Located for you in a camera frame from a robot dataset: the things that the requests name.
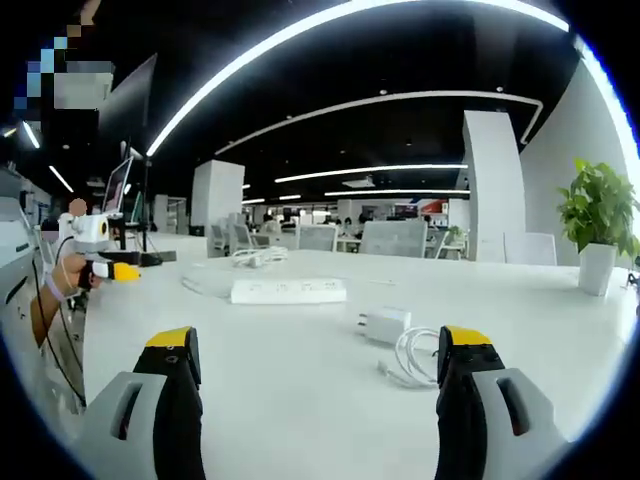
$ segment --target hand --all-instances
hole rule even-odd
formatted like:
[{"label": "hand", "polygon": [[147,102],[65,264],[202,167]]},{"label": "hand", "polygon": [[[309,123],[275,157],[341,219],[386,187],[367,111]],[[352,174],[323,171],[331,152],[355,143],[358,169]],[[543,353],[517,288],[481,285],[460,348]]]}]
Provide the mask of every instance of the hand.
[{"label": "hand", "polygon": [[[72,253],[62,259],[62,261],[55,266],[53,269],[53,273],[51,276],[53,277],[53,281],[65,297],[71,295],[78,288],[78,283],[80,282],[80,272],[87,264],[87,261],[82,255],[78,255],[77,253]],[[98,288],[102,283],[102,279],[100,277],[96,277],[93,273],[89,274],[89,283],[92,288]]]}]

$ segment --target white table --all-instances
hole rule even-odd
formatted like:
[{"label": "white table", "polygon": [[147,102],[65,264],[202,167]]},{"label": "white table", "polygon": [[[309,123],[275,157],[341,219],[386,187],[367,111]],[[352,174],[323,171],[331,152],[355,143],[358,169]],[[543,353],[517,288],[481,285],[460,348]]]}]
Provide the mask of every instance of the white table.
[{"label": "white table", "polygon": [[[92,292],[86,319],[87,399],[135,365],[159,331],[198,330],[202,458],[216,479],[432,478],[437,391],[396,388],[376,372],[393,353],[367,344],[358,315],[411,310],[414,324],[455,324],[492,339],[552,400],[575,439],[615,377],[634,326],[635,293],[616,269],[606,298],[577,289],[577,269],[295,251],[260,272],[229,259],[167,263],[134,284]],[[345,278],[349,301],[238,306],[180,284],[183,272],[227,295],[233,278]]]},{"label": "white table", "polygon": [[338,252],[346,252],[347,245],[360,245],[361,243],[362,240],[357,239],[356,237],[338,237],[336,249]]}]

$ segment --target chair backrest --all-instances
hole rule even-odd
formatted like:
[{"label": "chair backrest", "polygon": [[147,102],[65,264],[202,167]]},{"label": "chair backrest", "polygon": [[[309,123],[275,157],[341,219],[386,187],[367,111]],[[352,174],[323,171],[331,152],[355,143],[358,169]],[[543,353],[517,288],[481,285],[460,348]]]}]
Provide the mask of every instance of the chair backrest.
[{"label": "chair backrest", "polygon": [[211,225],[211,239],[213,240],[214,248],[219,249],[225,247],[226,240],[220,225]]},{"label": "chair backrest", "polygon": [[235,239],[234,251],[254,248],[253,242],[251,241],[251,236],[249,235],[249,229],[246,225],[234,224],[233,235]]},{"label": "chair backrest", "polygon": [[335,252],[338,228],[332,225],[300,225],[296,230],[296,237],[300,250]]},{"label": "chair backrest", "polygon": [[507,263],[555,266],[555,238],[550,233],[505,232],[504,258]]},{"label": "chair backrest", "polygon": [[433,247],[433,249],[431,249],[431,252],[428,255],[428,258],[440,258],[442,247],[448,244],[448,241],[451,235],[449,235],[448,230],[438,230],[436,232],[433,232],[433,236],[436,239],[436,244]]},{"label": "chair backrest", "polygon": [[426,222],[370,221],[364,224],[360,252],[424,258],[426,242]]}]

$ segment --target led light strip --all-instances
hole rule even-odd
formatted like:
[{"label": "led light strip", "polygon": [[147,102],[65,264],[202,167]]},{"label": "led light strip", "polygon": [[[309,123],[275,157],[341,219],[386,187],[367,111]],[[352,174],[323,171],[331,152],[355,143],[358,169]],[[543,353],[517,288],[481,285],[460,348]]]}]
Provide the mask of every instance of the led light strip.
[{"label": "led light strip", "polygon": [[469,195],[469,190],[411,190],[411,189],[393,189],[393,190],[347,190],[344,192],[325,192],[325,197],[339,197],[347,195],[388,195],[388,194],[442,194],[442,195]]},{"label": "led light strip", "polygon": [[532,105],[536,107],[535,112],[531,116],[531,120],[529,120],[529,124],[527,128],[522,132],[522,136],[520,137],[520,143],[526,145],[529,143],[529,134],[533,127],[535,126],[538,118],[540,117],[540,113],[542,113],[542,109],[544,108],[544,104],[540,100],[536,100],[535,98],[521,97],[520,95],[511,95],[510,93],[498,93],[498,92],[482,92],[478,90],[426,90],[422,92],[404,92],[404,93],[393,93],[391,95],[380,96],[377,95],[375,97],[362,98],[360,100],[353,100],[351,102],[340,103],[338,105],[332,105],[330,107],[321,108],[319,110],[314,110],[313,112],[303,113],[293,118],[288,118],[287,120],[283,120],[278,123],[274,123],[273,125],[269,125],[268,127],[261,128],[260,130],[256,130],[249,135],[246,135],[234,142],[231,142],[228,145],[225,145],[221,149],[215,152],[216,155],[220,155],[221,153],[226,152],[227,150],[231,150],[232,148],[237,147],[238,145],[242,145],[249,140],[259,137],[260,135],[264,135],[265,133],[272,132],[273,130],[277,130],[278,128],[286,127],[293,123],[302,122],[304,120],[309,120],[310,118],[319,117],[321,115],[326,115],[328,113],[339,112],[341,110],[347,110],[349,108],[357,108],[365,105],[375,105],[378,103],[385,102],[396,102],[401,100],[412,100],[416,98],[491,98],[496,100],[504,100],[507,102],[517,102],[523,103],[525,105]]},{"label": "led light strip", "polygon": [[294,182],[296,180],[307,180],[309,178],[332,177],[334,175],[347,175],[349,173],[370,173],[388,172],[395,170],[461,170],[469,168],[462,163],[424,163],[421,165],[381,165],[379,167],[347,168],[346,170],[331,170],[329,172],[305,173],[304,175],[294,175],[293,177],[276,178],[276,183]]},{"label": "led light strip", "polygon": [[[216,75],[214,75],[207,83],[205,83],[200,90],[198,90],[187,102],[176,112],[176,114],[169,120],[169,123],[165,125],[162,131],[158,134],[153,141],[147,155],[151,156],[156,153],[156,150],[160,147],[162,142],[169,136],[169,134],[178,126],[184,117],[186,117],[193,108],[200,103],[200,101],[217,88],[222,82],[231,77],[234,73],[240,70],[242,67],[248,65],[256,58],[260,57],[264,53],[268,52],[274,47],[292,39],[293,37],[300,35],[314,27],[322,25],[324,23],[336,20],[346,15],[368,10],[370,8],[383,7],[385,5],[393,5],[398,3],[408,3],[414,1],[427,1],[427,0],[352,0],[335,7],[328,8],[316,14],[313,14],[307,18],[304,18],[288,27],[280,30],[279,32],[271,35],[266,40],[263,40],[255,47],[247,50],[240,55]],[[559,28],[564,32],[569,31],[569,24],[564,20],[545,12],[533,5],[529,5],[518,0],[464,0],[467,2],[482,3],[486,5],[493,5],[495,7],[501,7],[515,12],[520,12],[524,15],[528,15],[533,18],[537,18],[543,22],[546,22],[554,27]]]},{"label": "led light strip", "polygon": [[38,140],[36,139],[36,136],[33,134],[33,130],[31,130],[31,127],[29,126],[29,124],[23,120],[22,121],[22,125],[24,125],[24,129],[27,131],[27,135],[29,136],[29,139],[31,140],[31,143],[33,143],[33,146],[36,147],[36,148],[40,148],[40,144],[38,143]]},{"label": "led light strip", "polygon": [[69,190],[71,193],[73,193],[73,188],[71,188],[71,186],[67,183],[67,181],[62,178],[62,175],[60,175],[58,173],[58,171],[56,170],[56,167],[54,167],[53,165],[49,165],[49,170],[51,170],[53,172],[53,174],[58,177],[58,180],[60,180],[62,182],[62,184],[67,187],[67,190]]}]

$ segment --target green plant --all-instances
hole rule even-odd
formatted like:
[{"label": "green plant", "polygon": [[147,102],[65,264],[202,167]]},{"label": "green plant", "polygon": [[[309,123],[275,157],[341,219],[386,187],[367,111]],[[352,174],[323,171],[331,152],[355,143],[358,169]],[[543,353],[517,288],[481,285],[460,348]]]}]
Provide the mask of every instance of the green plant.
[{"label": "green plant", "polygon": [[462,235],[462,230],[457,225],[449,227],[449,231],[451,232],[453,238],[458,238],[460,235]]},{"label": "green plant", "polygon": [[589,243],[615,245],[635,258],[640,242],[632,233],[633,209],[640,210],[633,186],[605,163],[596,166],[577,158],[578,176],[569,189],[559,188],[565,202],[558,207],[567,238],[581,252]]}]

